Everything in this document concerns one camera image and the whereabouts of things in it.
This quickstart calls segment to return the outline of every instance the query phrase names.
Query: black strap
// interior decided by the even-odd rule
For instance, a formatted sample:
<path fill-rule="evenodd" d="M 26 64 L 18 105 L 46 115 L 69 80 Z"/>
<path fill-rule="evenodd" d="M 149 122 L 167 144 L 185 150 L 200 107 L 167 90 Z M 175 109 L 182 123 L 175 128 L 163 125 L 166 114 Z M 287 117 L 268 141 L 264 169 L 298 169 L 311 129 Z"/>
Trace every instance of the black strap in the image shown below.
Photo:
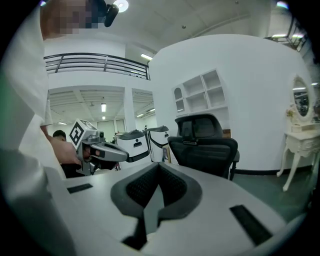
<path fill-rule="evenodd" d="M 236 205 L 231 207 L 230 211 L 256 246 L 262 244 L 272 237 L 272 234 L 252 215 L 252 213 L 244 205 Z"/>
<path fill-rule="evenodd" d="M 168 143 L 160 144 L 160 143 L 156 142 L 153 138 L 151 138 L 151 134 L 149 135 L 149 137 L 150 137 L 150 140 L 151 140 L 158 148 L 160 148 L 160 149 L 162 149 L 163 146 L 168 145 Z"/>
<path fill-rule="evenodd" d="M 143 152 L 141 154 L 129 157 L 126 162 L 128 162 L 128 163 L 136 162 L 136 161 L 139 161 L 142 158 L 145 158 L 148 155 L 149 155 L 149 150 L 147 150 L 146 152 Z"/>
<path fill-rule="evenodd" d="M 87 190 L 90 188 L 93 188 L 93 186 L 89 183 L 86 183 L 79 186 L 68 187 L 67 190 L 69 191 L 70 194 L 72 194 L 72 193 L 76 193 L 82 190 Z"/>

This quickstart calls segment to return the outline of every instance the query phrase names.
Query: balcony railing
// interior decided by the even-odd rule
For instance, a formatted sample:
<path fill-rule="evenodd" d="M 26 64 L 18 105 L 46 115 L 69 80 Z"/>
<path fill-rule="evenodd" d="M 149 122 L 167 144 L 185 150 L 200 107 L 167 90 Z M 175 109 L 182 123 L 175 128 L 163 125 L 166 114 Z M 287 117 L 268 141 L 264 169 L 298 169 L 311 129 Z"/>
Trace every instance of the balcony railing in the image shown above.
<path fill-rule="evenodd" d="M 291 23 L 286 34 L 265 37 L 265 39 L 281 43 L 300 52 L 302 47 L 305 45 L 308 36 L 306 35 L 305 30 L 300 26 L 299 22 L 292 16 Z"/>
<path fill-rule="evenodd" d="M 70 71 L 101 71 L 150 80 L 148 65 L 113 55 L 73 52 L 44 57 L 48 74 Z"/>

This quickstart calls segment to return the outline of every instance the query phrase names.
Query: curved white wall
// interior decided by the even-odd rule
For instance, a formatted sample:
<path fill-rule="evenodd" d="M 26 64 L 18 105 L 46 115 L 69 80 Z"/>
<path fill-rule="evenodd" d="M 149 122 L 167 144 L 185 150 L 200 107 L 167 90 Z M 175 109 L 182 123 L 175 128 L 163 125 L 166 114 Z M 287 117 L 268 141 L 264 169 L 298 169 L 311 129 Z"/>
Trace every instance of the curved white wall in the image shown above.
<path fill-rule="evenodd" d="M 226 84 L 231 134 L 240 152 L 237 168 L 280 169 L 289 77 L 297 73 L 311 84 L 299 53 L 270 40 L 234 34 L 201 36 L 162 49 L 149 63 L 159 126 L 175 135 L 172 87 L 212 69 Z M 300 166 L 309 161 L 302 160 Z"/>
<path fill-rule="evenodd" d="M 153 90 L 150 80 L 133 77 L 121 73 L 101 72 L 101 71 L 70 71 L 49 74 L 49 90 L 53 92 L 63 92 L 73 87 L 86 86 L 87 90 L 94 90 L 97 86 L 116 86 L 135 88 L 146 91 Z"/>
<path fill-rule="evenodd" d="M 44 56 L 66 53 L 95 53 L 125 57 L 126 45 L 102 39 L 77 39 L 60 37 L 44 42 Z"/>

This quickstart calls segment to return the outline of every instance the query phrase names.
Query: chair headrest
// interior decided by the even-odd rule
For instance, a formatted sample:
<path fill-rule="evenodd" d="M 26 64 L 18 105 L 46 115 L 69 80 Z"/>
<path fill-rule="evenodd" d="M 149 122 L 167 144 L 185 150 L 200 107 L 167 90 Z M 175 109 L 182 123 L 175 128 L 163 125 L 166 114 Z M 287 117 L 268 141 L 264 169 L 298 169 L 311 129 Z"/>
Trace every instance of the chair headrest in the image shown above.
<path fill-rule="evenodd" d="M 196 114 L 179 117 L 177 136 L 188 141 L 200 138 L 222 138 L 223 131 L 218 119 L 213 114 Z"/>

